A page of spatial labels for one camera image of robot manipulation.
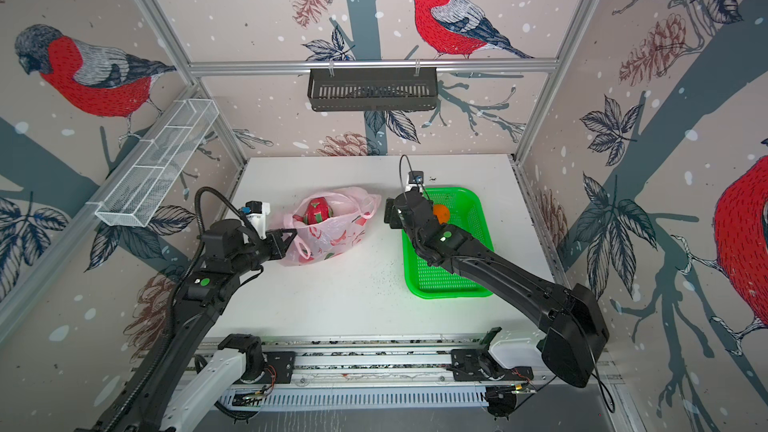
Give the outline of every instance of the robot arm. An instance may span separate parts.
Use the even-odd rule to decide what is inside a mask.
[[[526,272],[466,230],[441,224],[419,177],[422,172],[410,172],[409,183],[417,186],[387,199],[384,222],[401,228],[428,265],[469,278],[523,312],[546,334],[537,348],[547,367],[566,383],[585,387],[609,337],[594,294],[581,284],[571,290]]]

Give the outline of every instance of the aluminum frame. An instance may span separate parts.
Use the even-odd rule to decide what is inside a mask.
[[[597,10],[599,3],[600,0],[579,1],[574,16],[571,19],[571,25],[568,27],[568,32],[565,33],[565,38],[563,39],[560,51],[558,52],[560,67],[558,67],[558,69],[552,73],[544,83],[542,94],[538,98],[538,101],[536,101],[536,106],[531,113],[531,117],[528,119],[528,124],[518,143],[517,151],[514,154],[518,164],[522,164],[525,158],[528,157],[528,154],[531,153],[533,140],[536,138],[539,129],[542,128],[542,123],[547,116],[547,111],[552,107],[552,101],[554,101],[554,97],[560,89],[560,85],[565,78],[566,72],[568,72],[568,68],[576,55],[581,39],[584,38],[584,34],[587,32],[589,23],[591,22],[592,16],[594,16],[594,12]]]

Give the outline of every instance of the pink plastic bag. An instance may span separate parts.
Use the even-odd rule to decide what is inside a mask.
[[[293,216],[302,216],[315,197],[325,197],[333,217],[320,224],[308,226]],[[284,265],[312,264],[342,254],[362,240],[366,222],[376,213],[382,197],[369,194],[360,187],[345,187],[329,192],[315,192],[305,198],[294,213],[285,214],[283,226],[298,231],[293,244],[280,263]]]

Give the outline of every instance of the bird tail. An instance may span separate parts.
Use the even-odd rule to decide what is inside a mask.
[[[511,43],[509,43],[509,40],[506,41],[499,41],[497,44],[502,49],[506,50],[507,52],[512,52],[516,56],[520,57],[521,59],[533,59],[533,56],[530,56],[527,53],[523,53],[520,50],[515,49]]]

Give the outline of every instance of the white snow dots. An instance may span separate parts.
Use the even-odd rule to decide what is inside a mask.
[[[686,408],[692,414],[698,414],[699,408],[693,405],[688,399],[683,399],[683,407]]]
[[[104,388],[99,392],[99,394],[94,399],[94,407],[98,407],[101,405],[102,402],[104,402],[107,398],[109,398],[110,395],[112,395],[112,392],[114,392],[114,389],[118,386],[118,383],[120,382],[120,376],[116,375],[107,382],[107,385],[104,386]]]
[[[61,342],[67,337],[67,334],[69,334],[69,326],[63,325],[60,328],[57,328],[55,331],[51,332],[51,334],[48,336],[48,340],[51,342]]]

